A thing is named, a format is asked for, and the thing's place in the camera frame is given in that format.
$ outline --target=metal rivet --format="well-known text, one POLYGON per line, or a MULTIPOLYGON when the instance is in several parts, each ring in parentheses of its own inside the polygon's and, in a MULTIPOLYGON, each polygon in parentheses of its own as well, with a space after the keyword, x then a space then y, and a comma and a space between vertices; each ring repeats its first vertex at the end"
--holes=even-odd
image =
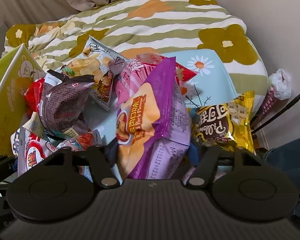
POLYGON ((204 179, 194 177, 194 178, 189 179, 189 183, 193 186, 201 186, 204 184, 204 179))
POLYGON ((113 186, 117 183, 117 180, 114 178, 104 178, 101 180, 101 183, 105 186, 113 186))

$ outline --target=round black disc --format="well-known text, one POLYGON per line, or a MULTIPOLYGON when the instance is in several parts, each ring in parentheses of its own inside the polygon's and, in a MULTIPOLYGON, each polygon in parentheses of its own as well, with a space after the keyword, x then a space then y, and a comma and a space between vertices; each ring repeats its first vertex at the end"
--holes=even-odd
POLYGON ((211 194, 225 212, 251 221, 285 217, 298 202, 296 188, 285 174, 266 167, 230 172, 215 181, 211 194))
POLYGON ((19 218, 47 222, 71 217, 89 205, 93 184, 62 166, 38 166, 16 179, 7 201, 19 218))

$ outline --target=green paper bag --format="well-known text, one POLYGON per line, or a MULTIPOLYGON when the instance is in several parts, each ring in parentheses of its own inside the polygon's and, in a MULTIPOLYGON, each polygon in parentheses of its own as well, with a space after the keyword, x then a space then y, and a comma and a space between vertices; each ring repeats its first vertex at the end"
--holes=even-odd
POLYGON ((28 120, 23 95, 44 76, 24 44, 0 59, 0 155, 13 156, 10 136, 28 120))

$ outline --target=white plastic bag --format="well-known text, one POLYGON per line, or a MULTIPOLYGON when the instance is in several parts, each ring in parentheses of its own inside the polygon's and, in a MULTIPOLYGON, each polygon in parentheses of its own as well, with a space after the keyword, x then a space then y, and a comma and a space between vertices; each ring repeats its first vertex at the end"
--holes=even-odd
POLYGON ((274 88, 274 97, 279 100, 288 99, 291 97, 291 78, 281 68, 269 76, 271 85, 274 88))

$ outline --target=ribbed plastic surface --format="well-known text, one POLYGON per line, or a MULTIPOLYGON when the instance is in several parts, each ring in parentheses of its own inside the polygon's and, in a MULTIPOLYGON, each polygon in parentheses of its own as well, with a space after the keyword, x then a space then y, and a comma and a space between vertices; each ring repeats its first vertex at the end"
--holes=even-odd
MULTIPOLYGON (((40 203, 29 203, 35 208, 40 203)), ((220 212, 202 191, 179 180, 125 180, 103 190, 81 214, 54 224, 21 220, 7 228, 4 240, 291 240, 300 232, 283 219, 266 224, 237 221, 220 212)))

